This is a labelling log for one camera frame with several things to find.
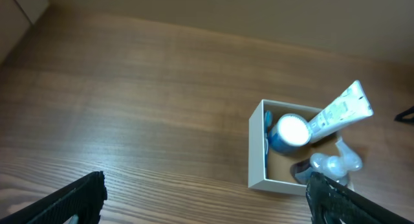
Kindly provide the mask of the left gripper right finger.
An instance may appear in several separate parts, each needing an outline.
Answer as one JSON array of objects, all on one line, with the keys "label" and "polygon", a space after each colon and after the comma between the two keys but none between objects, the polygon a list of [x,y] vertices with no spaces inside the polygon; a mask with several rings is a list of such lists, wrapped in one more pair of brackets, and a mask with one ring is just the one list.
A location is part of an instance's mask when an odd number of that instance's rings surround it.
[{"label": "left gripper right finger", "polygon": [[413,224],[318,172],[311,174],[305,197],[312,224]]}]

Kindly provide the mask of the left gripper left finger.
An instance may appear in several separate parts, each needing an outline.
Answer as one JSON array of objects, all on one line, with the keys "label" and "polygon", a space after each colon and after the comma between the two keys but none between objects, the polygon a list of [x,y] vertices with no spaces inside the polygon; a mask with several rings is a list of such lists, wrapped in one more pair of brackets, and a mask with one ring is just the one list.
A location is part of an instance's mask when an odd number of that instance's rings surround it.
[{"label": "left gripper left finger", "polygon": [[55,224],[68,219],[73,223],[98,224],[105,200],[105,175],[95,171],[1,219],[1,224]]}]

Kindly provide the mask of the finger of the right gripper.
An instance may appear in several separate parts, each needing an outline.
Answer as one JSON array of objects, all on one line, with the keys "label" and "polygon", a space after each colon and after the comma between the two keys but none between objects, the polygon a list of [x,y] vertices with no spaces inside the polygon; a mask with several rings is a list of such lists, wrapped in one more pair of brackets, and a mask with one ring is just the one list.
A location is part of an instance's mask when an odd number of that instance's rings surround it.
[{"label": "finger of the right gripper", "polygon": [[413,117],[409,118],[409,116],[413,114],[414,114],[414,107],[412,106],[411,108],[397,114],[394,118],[394,121],[401,122],[401,123],[414,123]]}]

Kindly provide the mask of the clear spray bottle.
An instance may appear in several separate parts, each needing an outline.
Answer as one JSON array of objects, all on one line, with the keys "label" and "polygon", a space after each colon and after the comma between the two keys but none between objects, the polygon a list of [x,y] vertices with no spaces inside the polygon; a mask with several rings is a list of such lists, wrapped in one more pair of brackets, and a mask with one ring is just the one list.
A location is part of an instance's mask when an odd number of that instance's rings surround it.
[{"label": "clear spray bottle", "polygon": [[293,164],[290,173],[299,184],[307,184],[312,172],[318,172],[324,176],[347,186],[349,183],[349,172],[355,172],[363,167],[360,156],[350,149],[340,137],[336,142],[336,148],[340,155],[327,155],[324,153],[313,153],[310,158]]}]

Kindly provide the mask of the white cream tube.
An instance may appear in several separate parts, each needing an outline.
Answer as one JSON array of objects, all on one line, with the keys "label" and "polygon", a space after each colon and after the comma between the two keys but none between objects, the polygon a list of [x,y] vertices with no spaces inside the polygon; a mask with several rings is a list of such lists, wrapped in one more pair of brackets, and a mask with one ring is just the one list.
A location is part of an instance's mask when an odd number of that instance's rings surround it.
[{"label": "white cream tube", "polygon": [[312,130],[310,143],[318,142],[373,114],[360,81],[355,80],[340,96],[309,121]]}]

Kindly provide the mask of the cotton swab jar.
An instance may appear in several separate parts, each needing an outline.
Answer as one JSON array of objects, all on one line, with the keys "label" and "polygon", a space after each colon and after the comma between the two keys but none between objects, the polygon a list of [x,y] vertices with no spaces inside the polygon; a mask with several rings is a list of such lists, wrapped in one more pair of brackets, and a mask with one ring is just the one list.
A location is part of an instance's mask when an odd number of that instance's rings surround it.
[{"label": "cotton swab jar", "polygon": [[308,144],[311,137],[308,122],[302,116],[288,113],[270,130],[268,144],[270,149],[287,155]]}]

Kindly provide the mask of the blue white toothbrush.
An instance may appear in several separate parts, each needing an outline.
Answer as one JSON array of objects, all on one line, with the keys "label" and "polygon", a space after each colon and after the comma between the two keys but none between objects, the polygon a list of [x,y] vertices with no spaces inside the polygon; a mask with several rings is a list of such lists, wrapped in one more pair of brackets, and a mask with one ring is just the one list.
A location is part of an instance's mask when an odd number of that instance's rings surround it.
[{"label": "blue white toothbrush", "polygon": [[264,139],[265,139],[265,157],[268,155],[268,128],[272,125],[273,115],[270,111],[264,112]]}]

